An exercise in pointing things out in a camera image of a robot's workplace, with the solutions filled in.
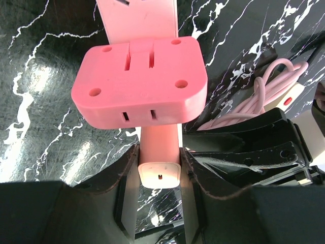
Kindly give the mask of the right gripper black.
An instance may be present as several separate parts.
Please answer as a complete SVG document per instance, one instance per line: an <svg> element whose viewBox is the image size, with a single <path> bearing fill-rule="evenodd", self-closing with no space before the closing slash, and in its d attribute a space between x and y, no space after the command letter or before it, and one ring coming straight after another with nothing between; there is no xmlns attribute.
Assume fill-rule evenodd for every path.
<svg viewBox="0 0 325 244"><path fill-rule="evenodd" d="M203 166L226 181L247 185L324 186L324 116L307 110L292 119L302 150L292 142L249 152L193 152Z"/></svg>

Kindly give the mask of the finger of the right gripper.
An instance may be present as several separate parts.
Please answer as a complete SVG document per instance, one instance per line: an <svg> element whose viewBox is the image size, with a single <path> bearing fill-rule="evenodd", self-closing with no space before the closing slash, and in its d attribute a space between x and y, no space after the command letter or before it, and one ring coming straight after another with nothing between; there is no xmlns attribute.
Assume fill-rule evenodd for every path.
<svg viewBox="0 0 325 244"><path fill-rule="evenodd" d="M289 121L263 124L244 122L229 127L183 134L183 147L196 152L243 153L283 144Z"/></svg>

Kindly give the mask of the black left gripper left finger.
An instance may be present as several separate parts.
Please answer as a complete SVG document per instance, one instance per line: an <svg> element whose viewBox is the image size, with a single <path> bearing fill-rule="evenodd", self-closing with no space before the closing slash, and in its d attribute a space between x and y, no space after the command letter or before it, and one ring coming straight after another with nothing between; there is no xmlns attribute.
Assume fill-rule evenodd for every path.
<svg viewBox="0 0 325 244"><path fill-rule="evenodd" d="M1 184L1 243L133 243L139 146L71 187L62 181Z"/></svg>

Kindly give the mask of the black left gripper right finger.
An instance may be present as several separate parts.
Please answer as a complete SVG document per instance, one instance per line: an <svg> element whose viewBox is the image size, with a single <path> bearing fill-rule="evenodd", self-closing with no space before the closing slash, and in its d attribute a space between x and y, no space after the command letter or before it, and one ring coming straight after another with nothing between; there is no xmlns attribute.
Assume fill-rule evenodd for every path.
<svg viewBox="0 0 325 244"><path fill-rule="evenodd" d="M324 187L238 188L180 151L187 243L324 243Z"/></svg>

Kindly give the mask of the pink white plug adapter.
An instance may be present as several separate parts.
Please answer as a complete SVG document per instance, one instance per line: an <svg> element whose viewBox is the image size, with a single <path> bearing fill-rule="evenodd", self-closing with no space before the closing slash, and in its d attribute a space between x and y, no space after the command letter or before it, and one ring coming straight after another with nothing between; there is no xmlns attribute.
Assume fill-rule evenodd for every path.
<svg viewBox="0 0 325 244"><path fill-rule="evenodd" d="M182 124L203 111L207 84L196 39L139 39L90 48L71 97L97 129Z"/></svg>

